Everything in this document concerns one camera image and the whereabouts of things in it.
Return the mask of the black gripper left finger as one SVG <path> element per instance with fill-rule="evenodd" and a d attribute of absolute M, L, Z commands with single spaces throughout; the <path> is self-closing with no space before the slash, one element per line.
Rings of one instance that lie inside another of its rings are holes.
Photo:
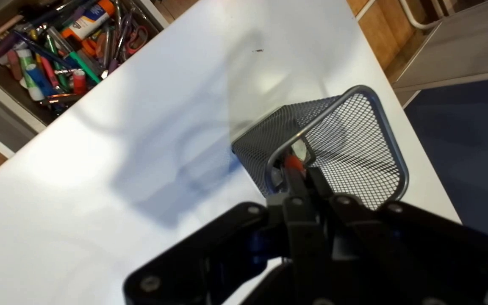
<path fill-rule="evenodd" d="M 289 240 L 296 299 L 299 305 L 332 305 L 325 238 L 310 201 L 303 169 L 289 164 L 284 169 L 284 181 L 287 198 L 282 203 L 282 215 Z"/>

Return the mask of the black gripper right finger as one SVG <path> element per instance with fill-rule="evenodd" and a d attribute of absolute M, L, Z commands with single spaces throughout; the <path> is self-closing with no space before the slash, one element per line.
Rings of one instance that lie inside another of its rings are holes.
<path fill-rule="evenodd" d="M 355 287 L 347 289 L 354 301 L 423 305 L 442 298 L 442 286 L 376 209 L 365 208 L 352 194 L 333 193 L 318 167 L 308 171 L 306 182 L 318 196 L 318 209 L 325 213 L 328 240 L 340 237 L 355 255 L 348 262 Z"/>

